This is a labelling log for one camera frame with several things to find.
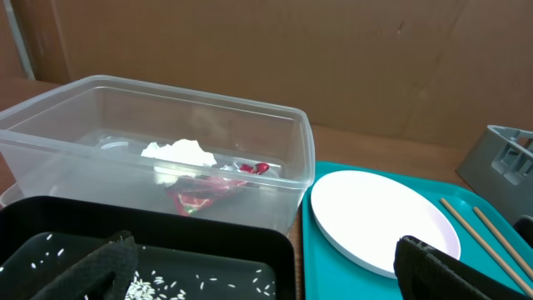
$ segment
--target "transparent storage box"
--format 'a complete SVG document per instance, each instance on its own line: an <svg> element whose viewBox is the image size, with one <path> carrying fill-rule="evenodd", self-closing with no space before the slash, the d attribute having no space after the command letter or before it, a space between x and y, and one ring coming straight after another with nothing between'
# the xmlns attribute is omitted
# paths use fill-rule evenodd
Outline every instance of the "transparent storage box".
<svg viewBox="0 0 533 300"><path fill-rule="evenodd" d="M183 138L197 140L217 165L270 169L252 175L141 156L151 142ZM168 188L154 183L157 166L196 174L187 178L193 186L207 178L228 182L231 192L191 216L281 233L315 177L311 127L301 110L109 76L84 78L2 112L0 151L24 197L177 213ZM200 199L214 198L204 192Z"/></svg>

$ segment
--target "brown wall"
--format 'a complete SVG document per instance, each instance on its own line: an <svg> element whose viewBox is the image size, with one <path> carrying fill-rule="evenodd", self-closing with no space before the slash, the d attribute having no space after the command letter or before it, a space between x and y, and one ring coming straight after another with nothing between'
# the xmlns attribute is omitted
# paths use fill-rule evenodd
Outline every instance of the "brown wall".
<svg viewBox="0 0 533 300"><path fill-rule="evenodd" d="M17 46L11 34L6 8L0 2L0 78L24 77Z"/></svg>
<svg viewBox="0 0 533 300"><path fill-rule="evenodd" d="M531 0L12 0L37 79L110 74L468 148L533 129Z"/></svg>

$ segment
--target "red plastic wrapper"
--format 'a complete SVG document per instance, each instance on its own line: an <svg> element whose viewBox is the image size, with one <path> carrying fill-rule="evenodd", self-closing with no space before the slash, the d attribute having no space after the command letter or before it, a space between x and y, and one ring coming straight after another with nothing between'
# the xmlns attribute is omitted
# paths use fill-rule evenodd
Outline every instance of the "red plastic wrapper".
<svg viewBox="0 0 533 300"><path fill-rule="evenodd" d="M242 164L239 171L262 175L270 166L260 162L252 167ZM203 208L209 208L214 202L230 197L237 187L245 186L247 182L241 180L226 180L220 177L180 177L176 184L167 189L168 197L174 200L178 214L189 216Z"/></svg>

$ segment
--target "white plate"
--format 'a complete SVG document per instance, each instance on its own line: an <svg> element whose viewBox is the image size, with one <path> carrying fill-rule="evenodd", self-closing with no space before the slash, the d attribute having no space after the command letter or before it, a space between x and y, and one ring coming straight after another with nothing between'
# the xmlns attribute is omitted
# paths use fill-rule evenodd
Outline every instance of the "white plate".
<svg viewBox="0 0 533 300"><path fill-rule="evenodd" d="M387 177L340 171L322 177L311 192L316 223L344 256L374 273L396 278L396 243L412 235L459 259L455 229L418 192Z"/></svg>

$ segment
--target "black tray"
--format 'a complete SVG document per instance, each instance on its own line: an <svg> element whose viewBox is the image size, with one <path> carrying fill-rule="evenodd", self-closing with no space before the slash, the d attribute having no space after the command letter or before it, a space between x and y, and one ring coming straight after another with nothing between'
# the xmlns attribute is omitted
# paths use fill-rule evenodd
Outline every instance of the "black tray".
<svg viewBox="0 0 533 300"><path fill-rule="evenodd" d="M165 282L152 286L167 299L180 289L189 300L296 298L294 252L276 231L55 197L32 197L0 211L0 298L121 230L138 245L140 277L162 276Z"/></svg>

